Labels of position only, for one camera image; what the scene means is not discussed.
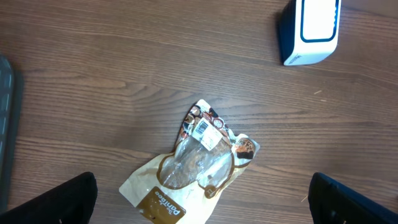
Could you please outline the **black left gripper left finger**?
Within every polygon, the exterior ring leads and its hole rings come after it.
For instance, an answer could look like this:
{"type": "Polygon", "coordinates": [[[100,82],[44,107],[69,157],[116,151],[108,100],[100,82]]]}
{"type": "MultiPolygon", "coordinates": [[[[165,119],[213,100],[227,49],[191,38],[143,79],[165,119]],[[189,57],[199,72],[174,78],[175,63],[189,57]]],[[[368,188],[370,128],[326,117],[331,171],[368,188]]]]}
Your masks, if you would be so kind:
{"type": "Polygon", "coordinates": [[[88,224],[98,195],[95,176],[84,172],[1,214],[1,224],[88,224]]]}

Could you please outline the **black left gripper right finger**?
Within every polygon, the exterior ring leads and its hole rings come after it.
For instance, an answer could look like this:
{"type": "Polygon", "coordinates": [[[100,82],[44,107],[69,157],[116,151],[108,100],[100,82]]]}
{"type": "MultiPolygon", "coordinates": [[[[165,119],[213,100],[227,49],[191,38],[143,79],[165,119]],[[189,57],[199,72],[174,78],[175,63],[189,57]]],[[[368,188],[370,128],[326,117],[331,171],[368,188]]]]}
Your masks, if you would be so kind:
{"type": "Polygon", "coordinates": [[[331,177],[316,172],[308,202],[314,224],[397,223],[397,214],[331,177]]]}

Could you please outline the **clear brown snack pouch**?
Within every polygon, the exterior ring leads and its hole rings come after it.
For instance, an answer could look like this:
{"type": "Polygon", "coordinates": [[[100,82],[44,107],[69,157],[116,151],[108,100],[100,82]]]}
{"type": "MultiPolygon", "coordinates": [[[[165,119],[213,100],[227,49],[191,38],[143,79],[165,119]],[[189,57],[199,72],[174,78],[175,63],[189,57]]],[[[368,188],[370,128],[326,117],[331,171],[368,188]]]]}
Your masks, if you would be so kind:
{"type": "Polygon", "coordinates": [[[135,170],[119,192],[152,223],[205,223],[221,193],[259,148],[247,135],[233,133],[205,100],[198,100],[173,151],[135,170]]]}

